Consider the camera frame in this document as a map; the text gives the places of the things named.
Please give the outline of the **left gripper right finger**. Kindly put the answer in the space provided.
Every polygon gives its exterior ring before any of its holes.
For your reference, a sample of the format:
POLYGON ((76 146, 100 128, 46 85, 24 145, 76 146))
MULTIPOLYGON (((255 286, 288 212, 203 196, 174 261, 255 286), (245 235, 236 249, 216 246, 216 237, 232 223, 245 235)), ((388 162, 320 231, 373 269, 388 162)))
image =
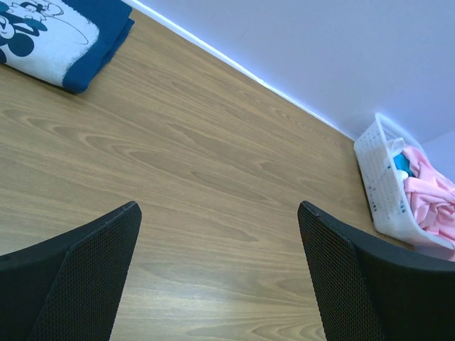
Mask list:
POLYGON ((327 340, 454 339, 454 263, 386 242, 308 201, 298 221, 327 340))

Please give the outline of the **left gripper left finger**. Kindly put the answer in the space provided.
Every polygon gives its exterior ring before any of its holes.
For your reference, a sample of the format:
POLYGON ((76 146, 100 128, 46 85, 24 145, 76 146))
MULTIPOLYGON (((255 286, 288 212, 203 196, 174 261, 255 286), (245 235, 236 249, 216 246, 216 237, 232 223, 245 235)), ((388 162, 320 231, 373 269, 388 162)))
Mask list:
POLYGON ((141 225, 121 207, 1 256, 2 340, 109 340, 141 225))

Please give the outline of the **pink t-shirt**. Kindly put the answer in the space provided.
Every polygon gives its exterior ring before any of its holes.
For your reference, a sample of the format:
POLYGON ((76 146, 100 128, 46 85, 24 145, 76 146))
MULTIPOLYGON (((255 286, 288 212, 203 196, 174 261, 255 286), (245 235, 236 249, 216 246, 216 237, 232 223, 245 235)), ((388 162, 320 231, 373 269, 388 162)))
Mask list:
POLYGON ((412 172, 404 180, 404 190, 415 222, 424 231, 454 243, 454 184, 418 148, 405 146, 402 154, 412 172))

